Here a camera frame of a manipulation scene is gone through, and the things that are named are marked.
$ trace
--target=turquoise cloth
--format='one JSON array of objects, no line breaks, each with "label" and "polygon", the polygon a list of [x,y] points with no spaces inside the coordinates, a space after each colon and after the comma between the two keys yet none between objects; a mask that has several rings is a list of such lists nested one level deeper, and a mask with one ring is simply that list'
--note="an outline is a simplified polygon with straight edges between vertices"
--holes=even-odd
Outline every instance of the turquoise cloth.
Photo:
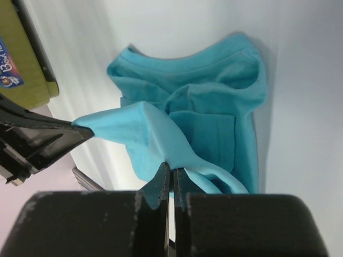
[{"label": "turquoise cloth", "polygon": [[257,193],[251,112],[266,98],[263,61],[244,35],[189,57],[155,59],[126,48],[107,73],[121,108],[81,117],[96,137],[126,145],[138,178],[161,162],[185,168],[206,193]]}]

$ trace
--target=white wall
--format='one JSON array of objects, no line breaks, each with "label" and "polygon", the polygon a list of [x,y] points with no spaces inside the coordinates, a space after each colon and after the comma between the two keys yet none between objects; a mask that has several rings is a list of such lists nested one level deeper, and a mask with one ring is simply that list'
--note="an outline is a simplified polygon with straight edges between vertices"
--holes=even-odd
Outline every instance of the white wall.
[{"label": "white wall", "polygon": [[[35,112],[51,115],[46,105],[36,109]],[[38,191],[80,190],[71,171],[74,166],[74,161],[69,154],[17,187],[12,184],[5,185],[6,180],[0,177],[0,251],[21,208],[33,194]]]},{"label": "white wall", "polygon": [[[119,106],[106,77],[129,43],[146,55],[193,54],[236,31],[261,49],[270,96],[255,113],[262,191],[301,197],[332,256],[343,247],[343,1],[25,0],[58,78],[55,117]],[[125,148],[93,139],[72,152],[106,189],[144,183]]]}]

